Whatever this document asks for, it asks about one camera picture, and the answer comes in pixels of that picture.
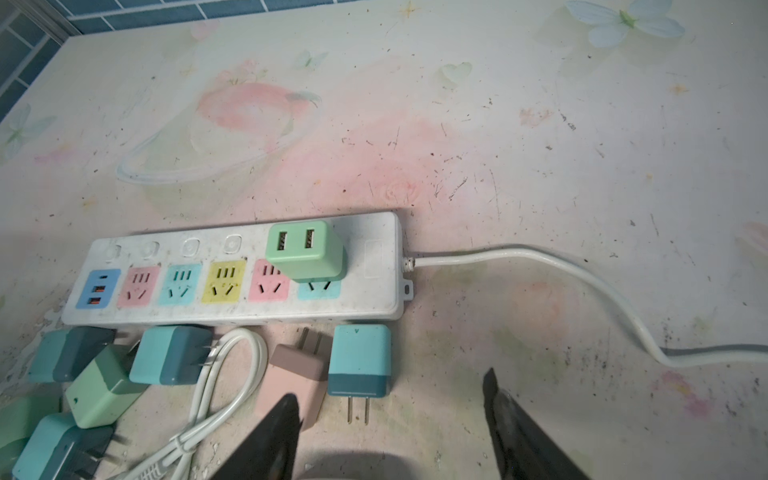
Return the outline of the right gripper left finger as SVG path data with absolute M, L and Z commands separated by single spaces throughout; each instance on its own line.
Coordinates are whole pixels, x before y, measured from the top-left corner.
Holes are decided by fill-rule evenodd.
M 299 434 L 298 399 L 288 393 L 271 408 L 212 479 L 291 479 Z

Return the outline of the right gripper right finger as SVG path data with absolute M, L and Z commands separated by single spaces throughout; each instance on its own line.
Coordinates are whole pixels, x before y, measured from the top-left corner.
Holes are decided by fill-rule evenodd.
M 482 391 L 501 479 L 588 479 L 511 394 L 499 386 L 493 368 L 483 376 Z

